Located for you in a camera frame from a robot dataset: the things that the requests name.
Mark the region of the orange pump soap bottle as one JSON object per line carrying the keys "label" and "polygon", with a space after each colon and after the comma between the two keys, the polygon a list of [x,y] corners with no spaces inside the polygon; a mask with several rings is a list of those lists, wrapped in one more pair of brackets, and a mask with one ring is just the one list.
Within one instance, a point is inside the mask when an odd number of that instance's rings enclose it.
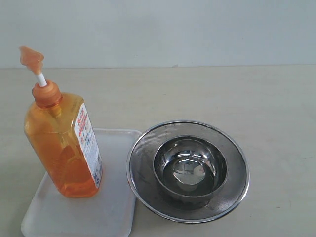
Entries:
{"label": "orange pump soap bottle", "polygon": [[20,63],[37,78],[24,132],[57,190],[67,198],[89,198],[99,191],[103,165],[84,99],[44,77],[41,53],[19,50]]}

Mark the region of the small stainless steel bowl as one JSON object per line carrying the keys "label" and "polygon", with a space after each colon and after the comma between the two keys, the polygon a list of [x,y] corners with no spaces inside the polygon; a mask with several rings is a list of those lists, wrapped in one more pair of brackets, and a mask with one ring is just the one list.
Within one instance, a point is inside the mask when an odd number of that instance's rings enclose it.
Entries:
{"label": "small stainless steel bowl", "polygon": [[210,199],[225,184],[228,165],[223,153],[196,136],[176,136],[160,145],[153,159],[157,184],[174,199]]}

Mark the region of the steel mesh strainer basket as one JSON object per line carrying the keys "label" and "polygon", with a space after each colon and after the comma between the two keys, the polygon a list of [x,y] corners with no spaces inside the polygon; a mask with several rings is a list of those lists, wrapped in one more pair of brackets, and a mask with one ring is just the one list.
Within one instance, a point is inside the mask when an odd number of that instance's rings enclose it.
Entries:
{"label": "steel mesh strainer basket", "polygon": [[[228,165],[225,184],[210,199],[197,202],[174,199],[156,182],[153,159],[162,143],[176,136],[196,136],[215,145]],[[180,223],[204,223],[234,210],[247,194],[249,167],[240,146],[225,132],[206,123],[174,120],[158,124],[136,140],[127,157],[126,175],[136,197],[155,214]]]}

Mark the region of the white rectangular plastic tray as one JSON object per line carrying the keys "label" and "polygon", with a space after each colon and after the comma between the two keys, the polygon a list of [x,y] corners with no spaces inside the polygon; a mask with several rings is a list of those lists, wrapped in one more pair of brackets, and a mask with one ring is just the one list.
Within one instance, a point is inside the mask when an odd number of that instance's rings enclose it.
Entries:
{"label": "white rectangular plastic tray", "polygon": [[135,195],[126,177],[137,130],[96,128],[103,159],[99,191],[90,198],[66,198],[45,174],[21,224],[26,237],[127,237],[133,224]]}

